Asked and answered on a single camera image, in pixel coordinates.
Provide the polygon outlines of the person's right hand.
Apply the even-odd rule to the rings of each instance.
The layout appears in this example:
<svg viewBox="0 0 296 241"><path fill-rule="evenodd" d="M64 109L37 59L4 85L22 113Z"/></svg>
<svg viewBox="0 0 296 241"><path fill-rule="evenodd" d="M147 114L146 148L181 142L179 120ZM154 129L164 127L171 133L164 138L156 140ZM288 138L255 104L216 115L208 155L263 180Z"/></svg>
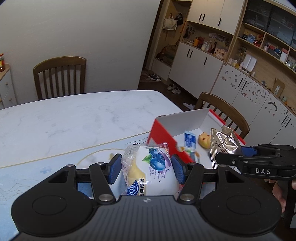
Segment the person's right hand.
<svg viewBox="0 0 296 241"><path fill-rule="evenodd" d="M282 213L285 211L285 207L287 205L286 199L283 197L283 190L278 185L278 182L276 180L268 180L269 183L273 183L273 195L276 197L276 199L279 201L281 205Z"/></svg>

